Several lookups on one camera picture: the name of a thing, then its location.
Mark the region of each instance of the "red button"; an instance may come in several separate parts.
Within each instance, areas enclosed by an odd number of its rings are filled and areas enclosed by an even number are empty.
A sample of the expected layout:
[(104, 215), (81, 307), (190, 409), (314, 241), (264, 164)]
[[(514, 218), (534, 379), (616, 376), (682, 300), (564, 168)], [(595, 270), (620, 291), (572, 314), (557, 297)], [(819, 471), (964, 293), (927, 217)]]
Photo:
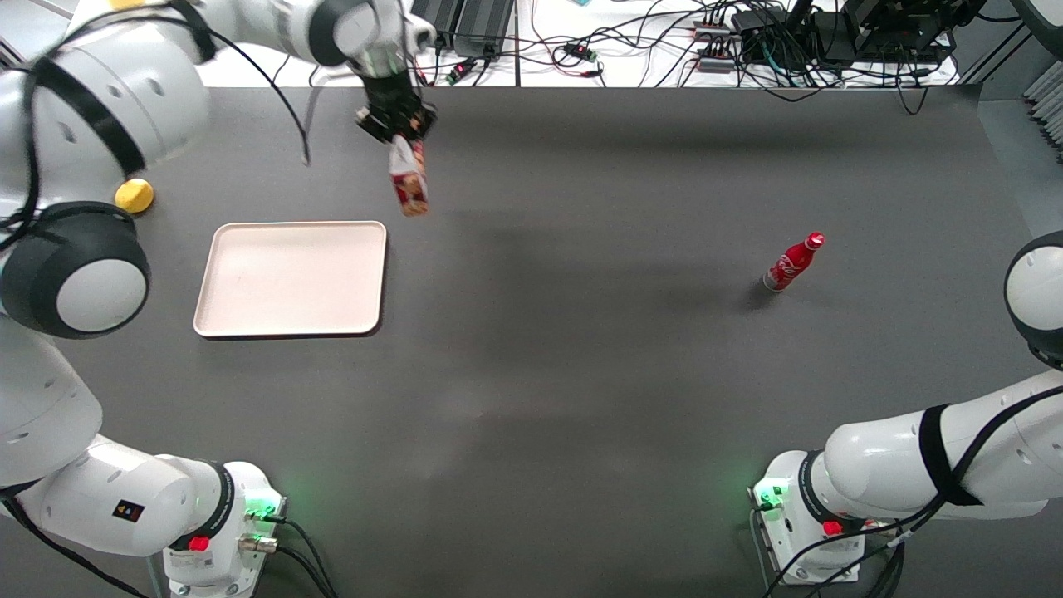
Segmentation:
[(210, 539), (205, 535), (198, 535), (188, 541), (188, 550), (192, 550), (195, 552), (203, 552), (208, 546), (210, 546)]

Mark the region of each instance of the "warning label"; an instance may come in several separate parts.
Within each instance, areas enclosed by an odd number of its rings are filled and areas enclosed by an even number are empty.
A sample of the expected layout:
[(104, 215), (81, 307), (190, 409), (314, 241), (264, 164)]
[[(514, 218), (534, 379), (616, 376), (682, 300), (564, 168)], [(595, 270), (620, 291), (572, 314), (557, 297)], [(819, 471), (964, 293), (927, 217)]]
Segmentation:
[(175, 569), (208, 569), (214, 566), (214, 552), (174, 552), (169, 554), (170, 566)]

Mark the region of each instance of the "black strap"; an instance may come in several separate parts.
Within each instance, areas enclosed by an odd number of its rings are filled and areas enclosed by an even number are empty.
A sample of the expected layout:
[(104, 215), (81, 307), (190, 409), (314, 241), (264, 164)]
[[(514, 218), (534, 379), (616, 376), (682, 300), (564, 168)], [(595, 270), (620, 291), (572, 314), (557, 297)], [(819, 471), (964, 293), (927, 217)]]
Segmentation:
[(941, 437), (941, 414), (948, 407), (946, 404), (923, 412), (923, 422), (919, 423), (919, 454), (923, 456), (923, 465), (930, 475), (930, 481), (945, 500), (957, 507), (980, 506), (982, 501), (960, 485), (960, 481), (952, 475), (952, 466), (948, 464), (945, 441)]
[(210, 37), (210, 25), (206, 24), (203, 15), (199, 14), (199, 11), (189, 4), (188, 0), (170, 0), (167, 5), (181, 13), (181, 16), (191, 27), (192, 41), (199, 48), (203, 62), (214, 59), (215, 54), (218, 53), (218, 47), (214, 45), (214, 38)]
[(15, 495), (24, 490), (33, 488), (33, 485), (39, 482), (40, 480), (44, 480), (44, 478), (38, 478), (32, 482), (23, 482), (21, 484), (15, 484), (13, 486), (0, 489), (0, 498), (15, 498)]
[(229, 469), (225, 469), (224, 465), (213, 461), (200, 461), (206, 463), (218, 473), (218, 480), (221, 482), (221, 496), (218, 497), (218, 506), (215, 507), (214, 513), (210, 514), (202, 526), (173, 541), (173, 544), (170, 545), (170, 548), (173, 550), (188, 550), (188, 543), (197, 536), (214, 537), (221, 530), (222, 526), (225, 525), (229, 514), (233, 512), (233, 495), (235, 492), (233, 476), (229, 473)]
[(815, 489), (812, 488), (812, 466), (815, 464), (816, 458), (822, 454), (823, 449), (810, 450), (805, 456), (805, 460), (800, 462), (800, 467), (797, 469), (797, 490), (800, 491), (802, 500), (805, 502), (809, 514), (816, 522), (821, 524), (838, 522), (842, 525), (842, 529), (845, 532), (859, 531), (864, 525), (863, 519), (856, 519), (848, 515), (834, 513), (820, 501), (820, 497), (815, 496)]
[(140, 148), (96, 93), (48, 57), (37, 59), (33, 65), (33, 72), (37, 75), (38, 85), (54, 91), (96, 131), (126, 176), (144, 170)]

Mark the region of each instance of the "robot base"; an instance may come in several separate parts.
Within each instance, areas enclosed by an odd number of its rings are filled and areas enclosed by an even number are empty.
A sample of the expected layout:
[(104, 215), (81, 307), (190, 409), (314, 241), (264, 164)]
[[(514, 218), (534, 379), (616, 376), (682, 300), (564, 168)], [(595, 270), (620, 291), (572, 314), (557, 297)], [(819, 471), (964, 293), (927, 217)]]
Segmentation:
[[(827, 535), (823, 524), (812, 517), (805, 507), (798, 489), (798, 472), (808, 454), (789, 451), (776, 457), (767, 466), (764, 478), (750, 489), (749, 498), (754, 505), (770, 502), (771, 511), (759, 513), (761, 540), (767, 547), (767, 554), (778, 573), (804, 550)], [(864, 537), (841, 540), (809, 550), (798, 559), (782, 577), (784, 585), (811, 585), (825, 581), (864, 553)], [(855, 582), (859, 578), (860, 566), (849, 569), (837, 582)]]
[(240, 550), (244, 536), (273, 537), (275, 524), (250, 518), (252, 513), (283, 515), (285, 498), (250, 463), (226, 463), (233, 477), (233, 510), (202, 552), (167, 549), (164, 557), (171, 598), (249, 598), (258, 585), (266, 554)]

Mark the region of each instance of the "bottle cap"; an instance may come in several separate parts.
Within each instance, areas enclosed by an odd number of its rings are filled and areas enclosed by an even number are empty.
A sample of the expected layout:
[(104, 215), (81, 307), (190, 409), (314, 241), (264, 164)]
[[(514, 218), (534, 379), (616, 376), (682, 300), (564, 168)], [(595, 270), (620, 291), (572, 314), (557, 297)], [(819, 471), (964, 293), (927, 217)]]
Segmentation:
[(823, 236), (823, 233), (815, 232), (808, 235), (805, 239), (805, 246), (815, 251), (816, 249), (823, 246), (823, 243), (827, 240), (827, 237)]

